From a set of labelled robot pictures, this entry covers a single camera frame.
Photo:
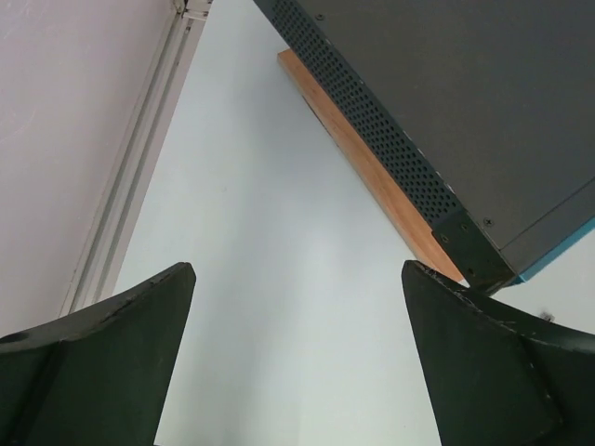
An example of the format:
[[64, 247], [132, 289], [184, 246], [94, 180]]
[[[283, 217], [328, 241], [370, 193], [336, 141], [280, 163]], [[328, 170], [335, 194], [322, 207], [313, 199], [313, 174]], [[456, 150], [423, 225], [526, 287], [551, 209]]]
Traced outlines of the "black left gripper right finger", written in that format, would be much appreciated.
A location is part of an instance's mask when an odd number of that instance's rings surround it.
[[419, 261], [405, 305], [443, 445], [591, 445], [594, 336], [501, 303]]

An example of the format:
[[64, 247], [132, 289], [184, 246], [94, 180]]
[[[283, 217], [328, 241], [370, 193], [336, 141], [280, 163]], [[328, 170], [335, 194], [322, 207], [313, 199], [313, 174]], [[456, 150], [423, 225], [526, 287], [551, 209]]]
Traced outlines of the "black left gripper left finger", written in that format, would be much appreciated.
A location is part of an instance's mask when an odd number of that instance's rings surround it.
[[2, 337], [2, 444], [153, 445], [195, 281], [180, 262]]

